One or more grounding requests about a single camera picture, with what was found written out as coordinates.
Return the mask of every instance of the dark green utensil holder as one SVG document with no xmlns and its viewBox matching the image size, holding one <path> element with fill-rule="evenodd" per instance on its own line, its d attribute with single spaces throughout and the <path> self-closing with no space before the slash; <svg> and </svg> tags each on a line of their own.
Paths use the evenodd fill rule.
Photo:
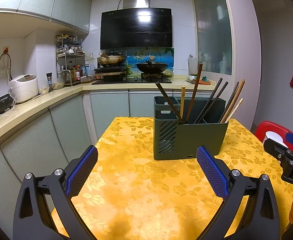
<svg viewBox="0 0 293 240">
<path fill-rule="evenodd" d="M 180 111 L 180 98 L 170 97 Z M 153 158 L 161 160 L 182 160 L 196 158 L 196 150 L 205 145 L 213 155 L 218 155 L 228 123 L 218 123 L 225 100 L 218 99 L 205 115 L 201 124 L 193 124 L 203 109 L 207 98 L 196 98 L 188 124 L 178 124 L 176 115 L 167 105 L 164 97 L 154 97 Z M 185 98 L 183 120 L 191 99 Z"/>
</svg>

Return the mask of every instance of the blue textured grip pad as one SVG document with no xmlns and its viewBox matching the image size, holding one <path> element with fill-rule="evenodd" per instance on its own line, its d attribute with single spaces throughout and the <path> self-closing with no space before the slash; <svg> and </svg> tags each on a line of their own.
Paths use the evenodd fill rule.
<svg viewBox="0 0 293 240">
<path fill-rule="evenodd" d="M 98 150 L 92 147 L 67 180 L 66 195 L 69 199 L 79 194 L 97 161 Z"/>
<path fill-rule="evenodd" d="M 226 200 L 229 195 L 228 181 L 204 147 L 201 146 L 198 148 L 196 159 L 215 195 Z"/>
</svg>

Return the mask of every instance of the metal screw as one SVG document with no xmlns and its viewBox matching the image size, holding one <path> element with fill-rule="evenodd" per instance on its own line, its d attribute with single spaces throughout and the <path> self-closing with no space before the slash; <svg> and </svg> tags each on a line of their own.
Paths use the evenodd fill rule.
<svg viewBox="0 0 293 240">
<path fill-rule="evenodd" d="M 238 171 L 238 170 L 233 170 L 232 171 L 232 174 L 235 176 L 235 177 L 237 177 L 237 176 L 240 176 L 240 172 Z"/>
<path fill-rule="evenodd" d="M 27 173 L 25 176 L 26 179 L 31 179 L 31 177 L 32 177 L 32 173 Z"/>
<path fill-rule="evenodd" d="M 54 174 L 57 175 L 57 176 L 59 176 L 59 175 L 62 174 L 62 172 L 63 172 L 63 170 L 57 169 L 57 170 L 54 171 Z"/>
<path fill-rule="evenodd" d="M 263 180 L 269 180 L 269 176 L 266 175 L 266 174 L 262 174 L 262 179 L 263 179 Z"/>
</svg>

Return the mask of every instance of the wok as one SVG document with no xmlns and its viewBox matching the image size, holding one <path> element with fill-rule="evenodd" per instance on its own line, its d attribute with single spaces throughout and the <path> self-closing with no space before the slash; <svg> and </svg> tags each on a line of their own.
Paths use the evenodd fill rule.
<svg viewBox="0 0 293 240">
<path fill-rule="evenodd" d="M 117 52 L 99 53 L 97 58 L 102 67 L 120 66 L 125 61 L 126 56 Z"/>
<path fill-rule="evenodd" d="M 168 63 L 146 60 L 145 63 L 137 63 L 138 69 L 146 74 L 160 74 L 168 67 Z"/>
</svg>

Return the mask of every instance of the table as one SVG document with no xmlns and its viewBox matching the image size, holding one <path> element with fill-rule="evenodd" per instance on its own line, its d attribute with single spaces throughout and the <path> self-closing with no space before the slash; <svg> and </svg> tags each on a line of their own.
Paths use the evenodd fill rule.
<svg viewBox="0 0 293 240">
<path fill-rule="evenodd" d="M 152 118 L 115 118 L 96 147 L 98 162 L 72 202 L 99 240 L 196 239 L 222 202 L 196 159 L 153 159 Z M 280 179 L 282 168 L 277 160 L 235 119 L 229 122 L 217 158 L 246 176 L 270 176 L 283 233 L 293 185 Z M 227 235 L 236 230 L 247 198 Z M 59 232 L 67 236 L 56 210 L 52 216 Z"/>
</svg>

